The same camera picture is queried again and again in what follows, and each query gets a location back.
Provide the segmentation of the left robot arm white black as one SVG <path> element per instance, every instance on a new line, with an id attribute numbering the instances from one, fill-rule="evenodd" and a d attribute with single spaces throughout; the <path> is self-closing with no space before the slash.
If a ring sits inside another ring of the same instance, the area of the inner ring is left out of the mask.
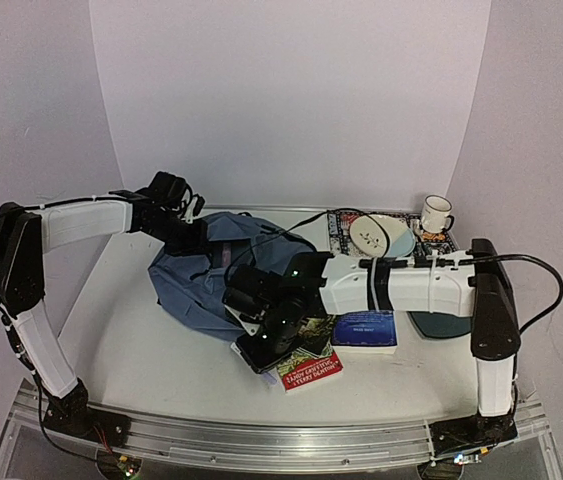
<path id="1" fill-rule="evenodd" d="M 59 254 L 133 234 L 186 253 L 206 237 L 204 208 L 202 194 L 166 171 L 137 190 L 0 206 L 0 321 L 14 354 L 51 396 L 64 399 L 81 388 L 46 302 Z"/>

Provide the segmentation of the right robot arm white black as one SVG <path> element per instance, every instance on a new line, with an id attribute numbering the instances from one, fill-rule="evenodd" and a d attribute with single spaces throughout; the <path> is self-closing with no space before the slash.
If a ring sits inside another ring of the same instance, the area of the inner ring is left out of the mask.
<path id="1" fill-rule="evenodd" d="M 478 412 L 499 417 L 513 406 L 514 359 L 521 346 L 514 294 L 492 244 L 427 257 L 362 259 L 326 251 L 294 255 L 283 273 L 241 264 L 222 303 L 245 333 L 236 341 L 256 373 L 296 350 L 308 318 L 369 311 L 427 312 L 470 321 Z"/>

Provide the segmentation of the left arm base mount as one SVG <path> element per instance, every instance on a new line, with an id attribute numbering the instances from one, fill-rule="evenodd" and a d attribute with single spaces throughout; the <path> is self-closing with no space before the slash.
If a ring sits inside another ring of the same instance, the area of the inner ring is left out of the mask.
<path id="1" fill-rule="evenodd" d="M 42 417 L 42 425 L 53 432 L 115 448 L 126 445 L 131 419 L 83 403 L 51 403 Z"/>

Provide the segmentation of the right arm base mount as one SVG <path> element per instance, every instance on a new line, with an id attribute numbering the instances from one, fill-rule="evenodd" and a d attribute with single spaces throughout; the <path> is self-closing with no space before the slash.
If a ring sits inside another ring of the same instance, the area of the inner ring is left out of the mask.
<path id="1" fill-rule="evenodd" d="M 483 417 L 479 413 L 429 425 L 435 460 L 480 452 L 514 440 L 517 428 L 511 414 Z"/>

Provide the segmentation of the white pen purple cap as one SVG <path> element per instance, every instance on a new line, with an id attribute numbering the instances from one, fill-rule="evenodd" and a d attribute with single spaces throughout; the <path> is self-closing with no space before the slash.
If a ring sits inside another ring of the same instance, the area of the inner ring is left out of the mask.
<path id="1" fill-rule="evenodd" d="M 274 374 L 270 373 L 270 372 L 265 372 L 265 373 L 263 373 L 263 374 L 262 374 L 262 378 L 263 378 L 266 382 L 268 382 L 270 385 L 276 385 L 277 382 L 278 382 L 277 377 L 276 377 Z"/>

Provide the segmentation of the green fantasy cover book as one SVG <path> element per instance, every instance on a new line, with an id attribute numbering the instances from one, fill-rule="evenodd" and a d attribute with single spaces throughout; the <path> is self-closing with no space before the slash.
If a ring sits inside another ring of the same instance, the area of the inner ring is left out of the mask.
<path id="1" fill-rule="evenodd" d="M 314 355 L 320 355 L 329 344 L 337 317 L 310 318 L 299 330 L 300 347 Z"/>

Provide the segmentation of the blue student backpack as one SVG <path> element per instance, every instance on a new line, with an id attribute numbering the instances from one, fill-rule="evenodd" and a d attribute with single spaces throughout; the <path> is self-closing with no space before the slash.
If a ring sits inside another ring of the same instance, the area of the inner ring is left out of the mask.
<path id="1" fill-rule="evenodd" d="M 314 252 L 305 238 L 248 213 L 218 212 L 207 222 L 207 244 L 193 255 L 168 255 L 161 249 L 148 268 L 157 303 L 175 320 L 196 332 L 232 342 L 244 333 L 226 314 L 222 303 L 225 275 L 242 264 L 282 274 L 292 257 Z M 219 242 L 232 243 L 232 262 L 220 268 L 216 260 Z"/>

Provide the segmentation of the Little Women book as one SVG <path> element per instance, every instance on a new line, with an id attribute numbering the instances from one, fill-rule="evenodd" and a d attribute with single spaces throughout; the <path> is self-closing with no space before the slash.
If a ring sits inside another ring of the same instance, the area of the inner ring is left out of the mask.
<path id="1" fill-rule="evenodd" d="M 270 371 L 292 352 L 289 347 L 280 347 L 268 334 L 243 334 L 236 339 L 235 346 L 242 359 L 256 374 Z"/>

